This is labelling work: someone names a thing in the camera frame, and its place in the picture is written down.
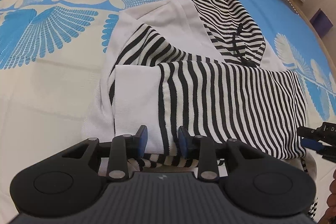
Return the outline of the black white striped hoodie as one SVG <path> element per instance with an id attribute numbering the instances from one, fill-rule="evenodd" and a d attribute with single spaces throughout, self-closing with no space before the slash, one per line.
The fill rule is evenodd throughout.
<path id="1" fill-rule="evenodd" d="M 239 0 L 163 0 L 123 10 L 82 127 L 109 141 L 146 125 L 146 153 L 186 164 L 179 128 L 237 139 L 312 174 L 298 74 L 284 67 Z"/>

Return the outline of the purple box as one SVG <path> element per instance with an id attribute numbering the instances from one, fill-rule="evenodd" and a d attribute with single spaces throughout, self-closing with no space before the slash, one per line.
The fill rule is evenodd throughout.
<path id="1" fill-rule="evenodd" d="M 313 15 L 310 23 L 320 38 L 323 38 L 333 28 L 331 20 L 321 9 L 318 9 L 318 11 Z"/>

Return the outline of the blue cream patterned bedsheet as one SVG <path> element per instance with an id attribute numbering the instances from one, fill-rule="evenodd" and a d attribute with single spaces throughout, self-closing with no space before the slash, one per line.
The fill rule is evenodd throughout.
<path id="1" fill-rule="evenodd" d="M 85 138 L 133 128 L 145 103 L 149 159 L 171 168 L 158 130 L 157 61 L 185 53 L 224 59 L 199 9 L 179 0 L 1 0 L 1 223 L 17 210 L 10 182 Z"/>

